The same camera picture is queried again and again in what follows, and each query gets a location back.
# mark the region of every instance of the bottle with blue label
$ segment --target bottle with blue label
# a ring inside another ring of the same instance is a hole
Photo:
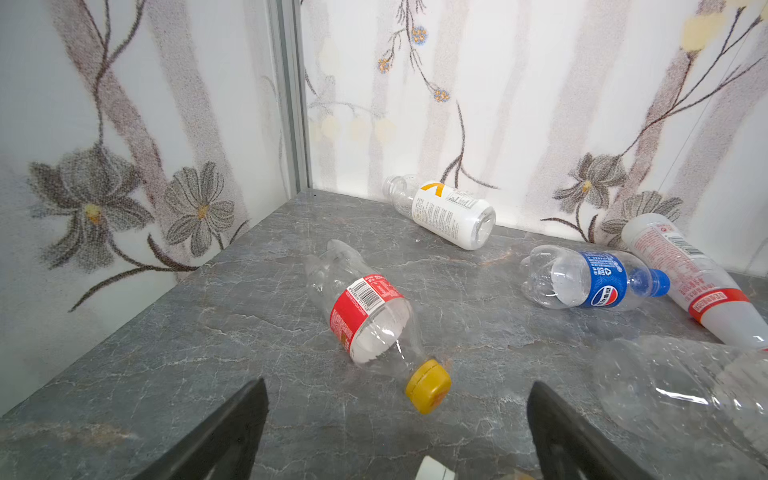
[[[523,294],[551,309],[583,306],[629,310],[666,295],[670,279],[627,252],[577,252],[555,245],[531,250],[521,268]]]

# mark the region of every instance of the clear plastic bottle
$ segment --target clear plastic bottle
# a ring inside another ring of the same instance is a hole
[[[648,296],[663,296],[669,279],[626,252],[577,252],[541,245],[524,258],[523,294],[551,309],[596,306],[629,310]]]
[[[605,412],[646,439],[730,443],[768,461],[768,353],[662,336],[608,343],[594,361]]]
[[[485,245],[496,223],[487,201],[448,185],[420,184],[415,175],[388,177],[382,192],[402,215],[465,250]]]
[[[411,303],[341,240],[328,242],[319,257],[309,255],[304,269],[310,300],[352,361],[400,380],[422,414],[440,405],[451,377],[424,353]]]

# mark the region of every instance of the gray flower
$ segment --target gray flower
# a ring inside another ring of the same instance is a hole
[[[558,188],[553,196],[562,200],[560,209],[569,214],[585,200],[597,208],[608,208],[608,188],[618,187],[627,179],[621,157],[611,155],[586,154],[569,175],[578,182],[570,188]]]
[[[64,238],[43,254],[51,268],[72,257],[86,271],[111,265],[110,231],[141,229],[153,220],[128,196],[139,184],[135,167],[106,147],[66,154],[56,167],[34,162],[29,171],[29,185],[41,200],[32,216],[70,217]]]
[[[192,237],[192,255],[199,257],[206,253],[212,236],[231,227],[234,221],[234,202],[216,201],[223,189],[224,180],[216,172],[214,162],[203,165],[199,178],[197,170],[190,167],[176,172],[165,190],[165,201],[182,217],[168,229],[168,243],[175,245]]]
[[[667,198],[661,201],[661,194],[656,191],[645,191],[642,194],[627,198],[622,207],[622,218],[606,220],[600,225],[605,233],[611,233],[615,237],[608,242],[609,247],[627,249],[626,243],[621,239],[621,231],[624,225],[633,218],[642,214],[661,214],[671,221],[677,220],[680,210],[677,208],[683,201],[679,197]]]

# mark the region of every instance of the blue bottle cap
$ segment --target blue bottle cap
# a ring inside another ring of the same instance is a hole
[[[651,296],[664,296],[670,291],[670,277],[661,270],[654,268],[650,270],[650,278],[654,282],[653,293]]]

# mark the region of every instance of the blue label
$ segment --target blue label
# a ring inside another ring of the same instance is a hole
[[[627,271],[618,258],[610,253],[579,252],[589,264],[592,287],[581,306],[618,305],[627,293]]]

